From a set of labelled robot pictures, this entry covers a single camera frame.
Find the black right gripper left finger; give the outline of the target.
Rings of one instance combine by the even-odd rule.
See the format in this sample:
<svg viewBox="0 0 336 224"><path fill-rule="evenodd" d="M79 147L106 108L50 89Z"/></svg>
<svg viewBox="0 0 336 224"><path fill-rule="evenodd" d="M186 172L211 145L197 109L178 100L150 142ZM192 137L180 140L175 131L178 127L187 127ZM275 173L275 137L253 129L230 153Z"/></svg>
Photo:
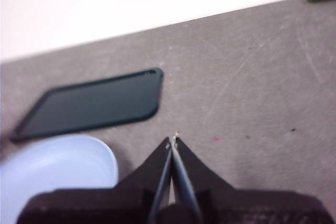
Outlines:
<svg viewBox="0 0 336 224"><path fill-rule="evenodd" d="M167 202L171 145L166 137L113 188L57 189L32 197L17 223L146 223Z"/></svg>

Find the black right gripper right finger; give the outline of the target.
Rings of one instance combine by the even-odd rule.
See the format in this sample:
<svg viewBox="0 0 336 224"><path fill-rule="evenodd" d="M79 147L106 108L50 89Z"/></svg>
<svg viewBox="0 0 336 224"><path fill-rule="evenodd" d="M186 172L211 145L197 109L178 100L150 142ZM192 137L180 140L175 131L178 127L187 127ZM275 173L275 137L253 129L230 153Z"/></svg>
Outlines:
<svg viewBox="0 0 336 224"><path fill-rule="evenodd" d="M334 223L316 197L294 191L238 189L172 139L177 197L199 223Z"/></svg>

